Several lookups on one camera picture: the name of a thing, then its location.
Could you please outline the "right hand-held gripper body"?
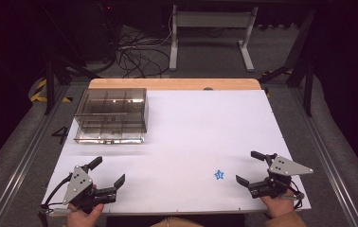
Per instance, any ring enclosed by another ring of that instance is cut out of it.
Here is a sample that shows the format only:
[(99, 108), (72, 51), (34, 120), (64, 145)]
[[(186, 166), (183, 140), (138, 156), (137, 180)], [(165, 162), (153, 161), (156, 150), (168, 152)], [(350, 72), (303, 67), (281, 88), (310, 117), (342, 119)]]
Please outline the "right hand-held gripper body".
[(286, 198), (290, 200), (303, 200), (304, 194), (298, 189), (292, 188), (291, 183), (293, 176), (306, 174), (313, 174), (313, 170), (277, 155), (273, 163), (268, 165), (268, 176), (262, 182), (249, 184), (248, 190), (253, 199), (265, 196), (275, 199), (291, 190), (293, 196), (286, 196)]

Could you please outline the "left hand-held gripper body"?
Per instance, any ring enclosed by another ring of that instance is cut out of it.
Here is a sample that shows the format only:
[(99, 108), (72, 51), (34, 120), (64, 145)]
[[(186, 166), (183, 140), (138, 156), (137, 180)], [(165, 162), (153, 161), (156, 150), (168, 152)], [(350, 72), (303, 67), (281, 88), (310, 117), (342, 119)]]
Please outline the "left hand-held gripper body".
[(88, 175), (94, 165), (75, 166), (63, 197), (63, 204), (72, 204), (86, 214), (90, 214), (99, 204), (116, 201), (117, 187), (96, 189), (93, 179)]

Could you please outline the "person's left hand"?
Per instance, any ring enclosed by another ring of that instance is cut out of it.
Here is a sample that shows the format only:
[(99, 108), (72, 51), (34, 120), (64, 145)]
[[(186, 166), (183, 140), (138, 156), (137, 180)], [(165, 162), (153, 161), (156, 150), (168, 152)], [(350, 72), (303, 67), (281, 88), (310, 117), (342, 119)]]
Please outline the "person's left hand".
[(70, 213), (67, 215), (67, 227), (96, 227), (98, 219), (101, 217), (104, 205), (96, 205), (90, 214), (86, 214), (73, 204), (68, 204)]

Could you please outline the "person's right hand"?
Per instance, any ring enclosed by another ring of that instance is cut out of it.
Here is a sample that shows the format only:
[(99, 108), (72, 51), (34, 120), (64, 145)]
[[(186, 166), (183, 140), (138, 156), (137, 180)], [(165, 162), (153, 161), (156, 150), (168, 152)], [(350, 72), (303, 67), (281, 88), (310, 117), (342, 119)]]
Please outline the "person's right hand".
[(271, 218), (278, 218), (282, 215), (294, 212), (294, 201), (286, 199), (286, 196), (293, 196), (293, 192), (288, 190), (287, 193), (281, 197), (272, 199), (269, 196), (261, 197), (261, 201), (266, 205), (269, 216)]

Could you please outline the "clear plastic drawer organizer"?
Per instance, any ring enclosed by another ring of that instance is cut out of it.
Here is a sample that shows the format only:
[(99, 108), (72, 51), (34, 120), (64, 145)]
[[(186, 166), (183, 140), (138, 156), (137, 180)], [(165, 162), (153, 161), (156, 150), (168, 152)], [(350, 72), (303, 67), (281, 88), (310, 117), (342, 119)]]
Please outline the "clear plastic drawer organizer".
[(75, 113), (82, 144), (140, 144), (148, 129), (146, 88), (87, 89)]

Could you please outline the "white table cover sheet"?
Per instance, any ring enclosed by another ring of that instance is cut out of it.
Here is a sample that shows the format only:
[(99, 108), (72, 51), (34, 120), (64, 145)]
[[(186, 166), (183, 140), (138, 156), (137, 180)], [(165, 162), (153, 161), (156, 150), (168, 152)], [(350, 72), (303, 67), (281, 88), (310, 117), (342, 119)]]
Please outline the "white table cover sheet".
[[(90, 176), (99, 188), (125, 175), (113, 216), (250, 213), (264, 204), (236, 182), (263, 180), (268, 165), (251, 157), (256, 150), (288, 157), (290, 152), (266, 94), (244, 91), (150, 91), (144, 142), (131, 145), (79, 144), (70, 128), (45, 196), (62, 205), (60, 184), (75, 166), (103, 161)], [(224, 179), (214, 173), (220, 169)]]

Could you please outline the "black metal stand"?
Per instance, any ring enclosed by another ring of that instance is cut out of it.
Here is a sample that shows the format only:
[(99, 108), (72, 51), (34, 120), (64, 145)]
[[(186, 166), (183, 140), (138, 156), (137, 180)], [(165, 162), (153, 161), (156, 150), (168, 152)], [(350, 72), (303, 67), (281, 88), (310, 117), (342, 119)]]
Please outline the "black metal stand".
[(80, 75), (86, 76), (90, 79), (98, 79), (98, 76), (95, 73), (90, 72), (87, 69), (84, 69), (82, 66), (79, 66), (77, 63), (69, 60), (68, 58), (52, 55), (49, 60), (45, 63), (45, 80), (46, 80), (46, 110), (45, 115), (51, 113), (52, 109), (56, 105), (56, 95), (55, 95), (55, 80), (57, 80), (61, 85), (69, 85), (72, 78), (67, 68), (73, 68)]
[(290, 53), (284, 65), (272, 72), (264, 72), (259, 79), (260, 84), (266, 83), (269, 80), (274, 79), (280, 75), (285, 75), (289, 70), (291, 70), (291, 74), (286, 80), (286, 83), (290, 88), (295, 88), (301, 83), (302, 80), (304, 80), (305, 84), (303, 109), (307, 116), (312, 115), (311, 101), (313, 92), (313, 64), (306, 57), (304, 53), (304, 47), (309, 35), (314, 15), (315, 10), (310, 9), (300, 27), (300, 30), (295, 38), (295, 42), (290, 50)]

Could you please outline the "aluminium floor rail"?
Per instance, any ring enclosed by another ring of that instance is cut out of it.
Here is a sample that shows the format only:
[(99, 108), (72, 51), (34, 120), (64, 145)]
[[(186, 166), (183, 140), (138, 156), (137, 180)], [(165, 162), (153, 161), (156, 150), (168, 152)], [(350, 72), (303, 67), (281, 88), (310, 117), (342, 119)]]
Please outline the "aluminium floor rail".
[(20, 159), (20, 162), (17, 167), (11, 172), (8, 184), (3, 190), (2, 195), (0, 196), (0, 224), (2, 223), (7, 211), (10, 208), (12, 201), (14, 200), (18, 190), (20, 189), (27, 175), (27, 172), (29, 171), (29, 168), (38, 152), (39, 146), (42, 143), (45, 131), (47, 130), (54, 113), (57, 111), (58, 107), (62, 103), (62, 100), (66, 95), (68, 89), (68, 85), (62, 85), (55, 92), (54, 106), (51, 108), (48, 114), (42, 115), (41, 123), (39, 124), (32, 139), (30, 140), (23, 157)]
[(356, 210), (356, 207), (350, 197), (350, 193), (346, 188), (345, 182), (342, 179), (337, 167), (335, 166), (334, 161), (329, 154), (329, 150), (327, 149), (327, 146), (325, 145), (313, 118), (308, 116), (304, 109), (300, 92), (297, 89), (291, 88), (290, 93), (297, 108), (301, 111), (301, 115), (308, 128), (310, 136), (313, 138), (313, 144), (315, 145), (317, 156), (324, 168), (324, 171), (326, 172), (326, 175), (331, 184), (331, 188), (340, 203), (349, 226), (358, 227), (358, 211)]

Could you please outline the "white metal desk frame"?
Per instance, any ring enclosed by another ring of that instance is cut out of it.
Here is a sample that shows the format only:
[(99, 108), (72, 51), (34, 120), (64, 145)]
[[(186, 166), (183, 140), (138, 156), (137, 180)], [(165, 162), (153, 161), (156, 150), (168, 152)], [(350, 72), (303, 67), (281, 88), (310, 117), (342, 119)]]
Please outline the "white metal desk frame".
[(245, 28), (245, 34), (238, 41), (238, 47), (242, 54), (242, 59), (246, 70), (255, 70), (251, 60), (248, 43), (253, 30), (253, 26), (258, 14), (258, 8), (251, 8), (246, 12), (213, 12), (213, 11), (182, 11), (176, 5), (172, 7), (170, 19), (170, 63), (169, 69), (175, 71), (178, 59), (178, 27), (217, 27), (217, 28)]

